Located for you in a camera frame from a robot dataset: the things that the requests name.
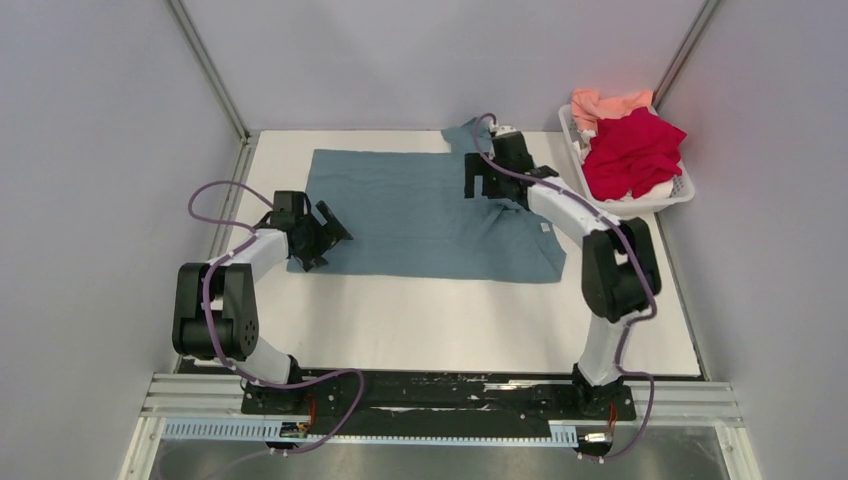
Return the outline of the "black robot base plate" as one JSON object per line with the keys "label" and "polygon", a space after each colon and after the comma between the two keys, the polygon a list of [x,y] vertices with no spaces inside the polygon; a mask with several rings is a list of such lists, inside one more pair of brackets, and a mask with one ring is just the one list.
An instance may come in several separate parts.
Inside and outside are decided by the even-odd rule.
{"label": "black robot base plate", "polygon": [[[224,375],[219,367],[183,363],[185,374]],[[576,402],[573,374],[506,374],[366,370],[334,375],[299,367],[306,387],[243,391],[239,420],[285,421],[285,432],[345,435],[541,437],[553,424],[573,426],[578,446],[594,455],[611,448],[614,428],[639,419],[655,388],[627,375],[623,389],[599,409]]]}

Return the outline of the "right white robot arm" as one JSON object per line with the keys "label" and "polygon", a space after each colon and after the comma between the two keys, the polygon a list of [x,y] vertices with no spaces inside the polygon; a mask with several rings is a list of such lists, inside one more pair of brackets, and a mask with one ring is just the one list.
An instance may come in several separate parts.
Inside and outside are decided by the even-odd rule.
{"label": "right white robot arm", "polygon": [[555,170],[536,166],[522,133],[496,133],[491,141],[490,152],[464,156],[465,196],[510,200],[581,249],[580,287],[592,317],[570,393],[577,413],[596,417],[623,389],[630,329],[656,314],[661,278],[650,229],[642,219],[601,211]]}

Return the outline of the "teal blue t-shirt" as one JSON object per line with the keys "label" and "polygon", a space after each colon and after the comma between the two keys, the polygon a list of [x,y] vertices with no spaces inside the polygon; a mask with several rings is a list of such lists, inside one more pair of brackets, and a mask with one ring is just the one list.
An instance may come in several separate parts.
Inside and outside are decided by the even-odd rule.
{"label": "teal blue t-shirt", "polygon": [[352,234],[319,274],[557,283],[554,228],[514,202],[464,196],[464,156],[490,141],[468,121],[442,131],[447,153],[317,150],[305,187]]}

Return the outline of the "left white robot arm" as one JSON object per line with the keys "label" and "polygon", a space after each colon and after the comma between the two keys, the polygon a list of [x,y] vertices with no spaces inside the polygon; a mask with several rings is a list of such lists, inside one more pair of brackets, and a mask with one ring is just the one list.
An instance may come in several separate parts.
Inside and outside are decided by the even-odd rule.
{"label": "left white robot arm", "polygon": [[172,346],[181,356],[217,361],[248,384],[268,388],[279,412],[297,412],[306,399],[296,359],[260,332],[255,286],[273,267],[294,262],[309,272],[327,265],[325,255],[352,240],[325,201],[303,191],[277,191],[267,213],[245,228],[234,249],[178,271]]}

